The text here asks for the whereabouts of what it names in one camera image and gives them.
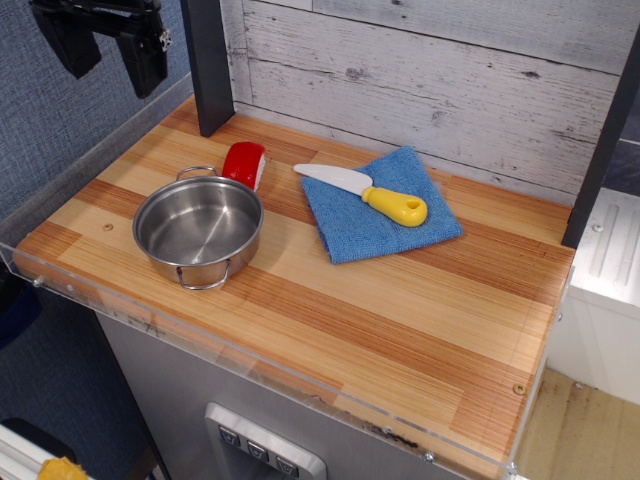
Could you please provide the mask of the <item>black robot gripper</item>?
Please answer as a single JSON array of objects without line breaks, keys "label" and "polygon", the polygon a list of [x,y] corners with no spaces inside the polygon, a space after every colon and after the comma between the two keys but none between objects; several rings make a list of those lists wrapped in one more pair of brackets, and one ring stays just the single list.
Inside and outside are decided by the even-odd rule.
[{"label": "black robot gripper", "polygon": [[139,99],[167,78],[171,33],[161,19],[160,1],[31,1],[42,34],[76,79],[102,59],[94,34],[116,43]]}]

